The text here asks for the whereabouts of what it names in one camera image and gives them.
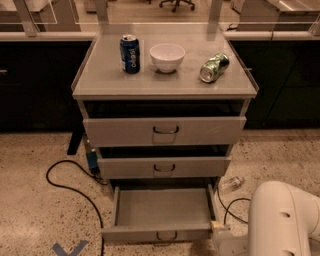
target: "power cord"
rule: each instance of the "power cord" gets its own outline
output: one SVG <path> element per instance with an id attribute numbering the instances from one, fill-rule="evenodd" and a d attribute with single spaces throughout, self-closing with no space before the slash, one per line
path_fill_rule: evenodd
<path id="1" fill-rule="evenodd" d="M 49 174 L 51 172 L 51 170 L 56 167 L 57 165 L 61 164 L 61 163 L 71 163 L 71 164 L 74 164 L 76 166 L 78 166 L 80 168 L 80 170 L 82 170 L 87 176 L 89 176 L 90 178 L 94 179 L 95 181 L 97 181 L 100 185 L 107 185 L 107 184 L 104 184 L 101 182 L 101 178 L 97 178 L 96 176 L 94 175 L 90 175 L 89 173 L 87 173 L 85 171 L 85 169 L 79 165 L 77 162 L 75 161 L 72 161 L 72 160 L 61 160 L 61 161 L 58 161 L 56 162 L 55 164 L 51 165 L 50 168 L 47 170 L 47 173 L 46 173 L 46 179 L 48 181 L 49 184 L 51 184 L 52 186 L 54 187 L 58 187 L 58 188 L 64 188 L 64 189 L 68 189 L 68 190 L 71 190 L 71 191 L 74 191 L 78 194 L 80 194 L 81 196 L 83 196 L 85 199 L 87 199 L 89 201 L 89 203 L 93 206 L 93 208 L 95 209 L 97 215 L 98 215 L 98 218 L 99 218 L 99 222 L 100 222 L 100 227 L 101 229 L 103 228 L 103 221 L 102 221 L 102 217 L 101 217 L 101 214 L 97 208 L 97 206 L 95 205 L 95 203 L 86 195 L 84 194 L 83 192 L 75 189 L 75 188 L 71 188 L 71 187 L 67 187 L 67 186 L 64 186 L 64 185 L 59 185 L 59 184 L 56 184 L 54 182 L 52 182 L 49 178 Z M 100 252 L 100 255 L 103 256 L 104 255 L 104 239 L 103 237 L 101 238 L 101 252 Z"/>
<path id="2" fill-rule="evenodd" d="M 240 221 L 240 222 L 242 222 L 242 223 L 244 223 L 244 224 L 248 224 L 247 221 L 245 221 L 245 220 L 239 218 L 238 216 L 234 215 L 229 209 L 230 209 L 231 205 L 232 205 L 233 203 L 237 202 L 237 201 L 251 201 L 250 199 L 248 199 L 248 198 L 243 198 L 243 197 L 242 197 L 242 198 L 237 198 L 237 199 L 233 200 L 233 201 L 228 205 L 228 207 L 226 207 L 226 206 L 224 205 L 224 203 L 222 202 L 222 200 L 221 200 L 219 188 L 217 188 L 217 195 L 218 195 L 218 199 L 219 199 L 222 207 L 226 210 L 226 213 L 225 213 L 224 219 L 223 219 L 224 225 L 226 225 L 228 213 L 229 213 L 233 218 L 235 218 L 236 220 L 238 220 L 238 221 Z"/>

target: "green can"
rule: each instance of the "green can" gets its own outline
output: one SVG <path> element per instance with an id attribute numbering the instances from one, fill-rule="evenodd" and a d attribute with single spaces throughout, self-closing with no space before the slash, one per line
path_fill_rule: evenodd
<path id="1" fill-rule="evenodd" d="M 204 63 L 200 69 L 200 79 L 206 83 L 216 81 L 229 67 L 229 58 L 224 53 L 218 53 Z"/>

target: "blue tape on floor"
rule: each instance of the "blue tape on floor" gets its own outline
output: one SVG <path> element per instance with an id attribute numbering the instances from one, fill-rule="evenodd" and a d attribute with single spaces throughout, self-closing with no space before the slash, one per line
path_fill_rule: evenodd
<path id="1" fill-rule="evenodd" d="M 73 250 L 73 252 L 71 254 L 67 254 L 63 248 L 61 247 L 60 244 L 55 243 L 52 247 L 52 249 L 54 250 L 54 252 L 58 255 L 58 256 L 77 256 L 82 250 L 83 248 L 87 245 L 88 241 L 86 240 L 81 240 L 80 243 L 77 245 L 77 247 Z"/>

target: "white bowl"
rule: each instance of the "white bowl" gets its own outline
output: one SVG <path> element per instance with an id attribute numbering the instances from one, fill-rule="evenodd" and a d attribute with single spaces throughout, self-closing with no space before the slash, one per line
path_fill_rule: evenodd
<path id="1" fill-rule="evenodd" d="M 185 54 L 185 50 L 176 44 L 158 44 L 150 49 L 153 64 L 163 73 L 176 70 Z"/>

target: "blue soda can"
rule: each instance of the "blue soda can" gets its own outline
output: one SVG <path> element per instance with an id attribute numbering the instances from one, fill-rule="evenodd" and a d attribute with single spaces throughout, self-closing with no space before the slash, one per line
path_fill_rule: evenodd
<path id="1" fill-rule="evenodd" d="M 130 74 L 140 70 L 139 40 L 134 35 L 123 35 L 120 40 L 122 69 Z"/>

